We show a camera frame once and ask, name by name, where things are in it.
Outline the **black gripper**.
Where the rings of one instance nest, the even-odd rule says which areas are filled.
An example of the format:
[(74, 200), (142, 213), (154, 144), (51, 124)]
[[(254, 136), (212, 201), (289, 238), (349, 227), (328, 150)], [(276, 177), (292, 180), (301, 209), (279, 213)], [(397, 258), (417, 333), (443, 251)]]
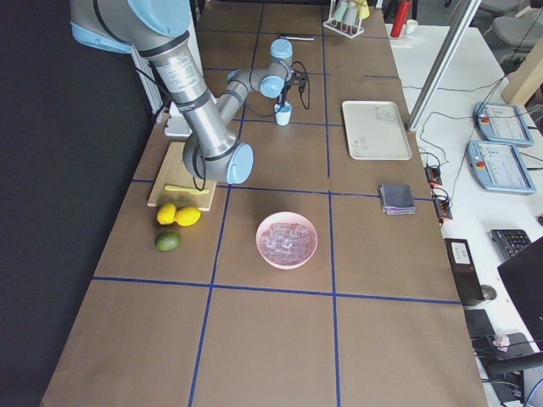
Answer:
[(279, 112), (281, 109), (282, 111), (288, 111), (288, 92), (290, 91), (292, 85), (289, 82), (286, 82), (283, 86), (283, 89), (281, 90), (280, 94), (277, 96), (278, 103), (277, 104), (277, 110), (276, 112)]

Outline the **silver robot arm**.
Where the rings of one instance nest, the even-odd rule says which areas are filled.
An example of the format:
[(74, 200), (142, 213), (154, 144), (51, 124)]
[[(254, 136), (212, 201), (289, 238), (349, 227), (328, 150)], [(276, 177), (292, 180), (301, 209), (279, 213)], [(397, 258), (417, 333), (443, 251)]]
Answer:
[(264, 69), (236, 70), (214, 99), (188, 47), (192, 12), (187, 1), (72, 1), (70, 24), (81, 44), (112, 53), (139, 55), (151, 62), (191, 130), (182, 160), (202, 180), (245, 182), (254, 153), (228, 124), (250, 92), (281, 95), (292, 76), (293, 47), (286, 39), (271, 45)]

